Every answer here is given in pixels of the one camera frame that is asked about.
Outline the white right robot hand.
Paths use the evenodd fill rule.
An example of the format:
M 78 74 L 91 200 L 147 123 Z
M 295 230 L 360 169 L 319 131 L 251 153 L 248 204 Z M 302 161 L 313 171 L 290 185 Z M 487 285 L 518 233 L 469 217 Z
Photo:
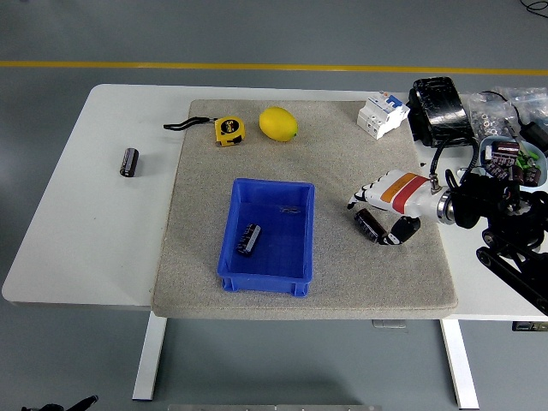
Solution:
M 347 208 L 352 209 L 357 203 L 365 202 L 381 211 L 398 215 L 399 218 L 389 230 L 384 229 L 366 208 L 354 215 L 354 220 L 370 241 L 395 246 L 409 240 L 420 229 L 423 217 L 434 221 L 443 218 L 438 207 L 443 194 L 442 190 L 433 193 L 431 181 L 424 176 L 391 170 L 355 192 Z

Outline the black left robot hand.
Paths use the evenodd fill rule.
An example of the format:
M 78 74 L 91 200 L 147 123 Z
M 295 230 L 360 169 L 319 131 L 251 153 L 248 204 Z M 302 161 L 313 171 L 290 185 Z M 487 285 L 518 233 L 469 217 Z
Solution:
M 86 397 L 79 402 L 77 402 L 75 405 L 65 408 L 64 406 L 60 404 L 55 403 L 48 403 L 45 404 L 42 407 L 22 407 L 21 411 L 85 411 L 88 410 L 93 404 L 95 404 L 98 401 L 98 396 L 91 395 L 89 397 Z

